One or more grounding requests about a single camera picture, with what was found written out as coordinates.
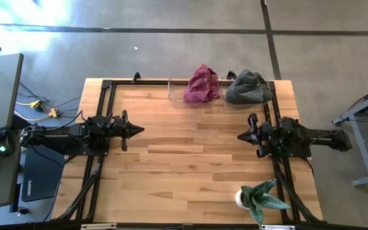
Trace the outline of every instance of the potted plant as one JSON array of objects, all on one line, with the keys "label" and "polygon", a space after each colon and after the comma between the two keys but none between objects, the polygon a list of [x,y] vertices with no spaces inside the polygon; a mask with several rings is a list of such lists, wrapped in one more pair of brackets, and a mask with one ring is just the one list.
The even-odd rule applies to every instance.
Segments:
[{"label": "potted plant", "polygon": [[280,199],[269,195],[269,191],[275,185],[276,179],[268,180],[255,187],[242,186],[235,195],[235,201],[238,207],[249,210],[251,217],[257,222],[259,228],[262,228],[263,212],[262,208],[271,208],[281,210],[290,208]]}]

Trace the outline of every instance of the concrete floor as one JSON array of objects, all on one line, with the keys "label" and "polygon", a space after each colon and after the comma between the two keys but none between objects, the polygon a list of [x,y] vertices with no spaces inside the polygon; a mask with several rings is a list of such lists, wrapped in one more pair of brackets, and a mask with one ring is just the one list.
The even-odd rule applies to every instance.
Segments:
[{"label": "concrete floor", "polygon": [[[368,0],[267,0],[273,29],[368,31]],[[78,27],[264,29],[259,0],[0,1],[0,23]],[[333,128],[331,120],[368,93],[368,36],[275,36],[282,79],[290,79],[302,123]],[[21,81],[59,104],[82,92],[86,77],[189,76],[202,62],[219,75],[244,68],[273,79],[266,35],[23,32],[0,29],[0,54],[25,55]],[[63,109],[77,108],[78,101]],[[37,113],[17,108],[28,116]],[[59,125],[68,119],[50,120]],[[343,126],[351,135],[351,128]],[[315,181],[325,220],[368,226],[367,176],[354,148],[313,146]],[[30,215],[0,208],[0,224],[41,221],[51,200],[23,204]]]}]

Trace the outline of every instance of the pink cloth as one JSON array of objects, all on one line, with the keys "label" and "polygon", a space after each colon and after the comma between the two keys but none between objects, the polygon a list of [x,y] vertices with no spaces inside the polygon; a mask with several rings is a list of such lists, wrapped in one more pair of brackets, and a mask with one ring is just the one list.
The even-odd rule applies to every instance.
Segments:
[{"label": "pink cloth", "polygon": [[203,63],[188,82],[183,94],[184,102],[211,102],[218,98],[220,98],[218,75]]}]

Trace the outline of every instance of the wooden tabletop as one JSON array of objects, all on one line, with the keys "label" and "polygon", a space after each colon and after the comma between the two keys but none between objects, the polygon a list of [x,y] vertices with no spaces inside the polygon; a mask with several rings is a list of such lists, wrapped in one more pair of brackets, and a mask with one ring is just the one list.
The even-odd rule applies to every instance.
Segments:
[{"label": "wooden tabletop", "polygon": [[[79,106],[85,117],[96,114],[102,80],[86,79]],[[298,119],[291,81],[276,80],[275,87],[281,116]],[[259,122],[265,120],[263,106],[239,109],[218,99],[190,108],[171,102],[167,90],[167,86],[117,86],[113,113],[127,110],[130,122],[145,131],[127,142],[126,152],[119,147],[120,139],[112,140],[95,222],[254,224],[234,196],[242,185],[273,179],[273,165],[269,157],[258,159],[256,147],[236,136],[248,130],[251,112],[257,113]],[[86,157],[79,156],[65,165],[52,217],[62,214],[81,189],[85,163]],[[296,193],[322,219],[309,165],[291,158],[291,168]],[[277,196],[277,189],[271,193]],[[264,223],[281,222],[279,210],[264,209]]]}]

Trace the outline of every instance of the gray metal frame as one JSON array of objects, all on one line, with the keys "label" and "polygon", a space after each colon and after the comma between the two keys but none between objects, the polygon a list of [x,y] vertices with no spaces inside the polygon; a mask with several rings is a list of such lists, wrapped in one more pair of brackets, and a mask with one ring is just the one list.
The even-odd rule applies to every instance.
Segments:
[{"label": "gray metal frame", "polygon": [[[367,148],[365,147],[364,140],[363,140],[362,134],[360,133],[360,129],[358,128],[356,117],[355,117],[356,115],[361,115],[361,113],[366,111],[367,109],[368,109],[368,99],[362,102],[360,105],[357,105],[356,107],[350,109],[348,112],[345,112],[344,114],[340,115],[338,118],[334,119],[332,123],[335,126],[340,126],[345,121],[350,122],[350,125],[353,128],[353,133],[356,137],[358,147],[360,148],[360,152],[362,153],[364,164],[368,172],[368,151],[367,151]],[[353,180],[354,186],[365,185],[365,184],[368,184],[368,176],[359,178],[357,180]]]}]

